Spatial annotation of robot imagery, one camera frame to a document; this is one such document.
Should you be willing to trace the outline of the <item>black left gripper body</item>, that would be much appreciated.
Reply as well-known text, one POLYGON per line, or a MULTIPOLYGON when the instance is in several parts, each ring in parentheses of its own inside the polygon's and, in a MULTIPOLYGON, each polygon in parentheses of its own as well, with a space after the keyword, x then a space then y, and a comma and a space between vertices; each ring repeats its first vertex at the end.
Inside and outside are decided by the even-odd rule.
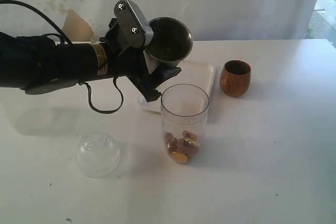
POLYGON ((109 30, 99 39, 103 47, 103 60, 99 63, 99 73, 110 77, 146 77, 143 47, 134 48, 127 42, 116 18, 109 23, 109 30))

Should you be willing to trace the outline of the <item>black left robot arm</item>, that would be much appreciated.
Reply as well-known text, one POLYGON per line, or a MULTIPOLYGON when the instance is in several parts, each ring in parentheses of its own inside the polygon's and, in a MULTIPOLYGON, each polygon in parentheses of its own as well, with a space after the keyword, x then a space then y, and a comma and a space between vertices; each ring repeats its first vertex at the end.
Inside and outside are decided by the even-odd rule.
POLYGON ((74 44, 63 36, 56 44, 50 36, 1 34, 2 88, 38 95, 89 81, 127 77, 148 101, 159 98, 156 88, 167 79, 165 69, 149 72, 144 45, 132 45, 117 18, 111 19, 108 32, 96 44, 74 44))

